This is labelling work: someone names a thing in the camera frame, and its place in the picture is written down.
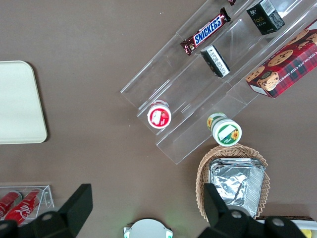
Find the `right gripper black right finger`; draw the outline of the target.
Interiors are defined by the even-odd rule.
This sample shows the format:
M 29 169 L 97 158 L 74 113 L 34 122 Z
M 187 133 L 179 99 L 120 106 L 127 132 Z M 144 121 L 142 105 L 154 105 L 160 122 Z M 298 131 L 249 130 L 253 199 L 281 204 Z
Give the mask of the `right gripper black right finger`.
M 291 220 L 269 216 L 259 223 L 244 212 L 230 210 L 212 183 L 204 185 L 204 209 L 210 226 L 201 238 L 304 238 Z

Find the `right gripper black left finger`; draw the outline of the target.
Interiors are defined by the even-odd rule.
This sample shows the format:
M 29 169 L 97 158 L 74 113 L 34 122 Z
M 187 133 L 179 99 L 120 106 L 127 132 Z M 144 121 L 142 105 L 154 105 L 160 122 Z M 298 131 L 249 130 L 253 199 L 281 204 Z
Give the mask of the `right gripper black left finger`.
M 75 238 L 93 209 L 92 185 L 81 184 L 58 211 L 49 211 L 32 222 L 18 226 L 1 221 L 2 238 Z

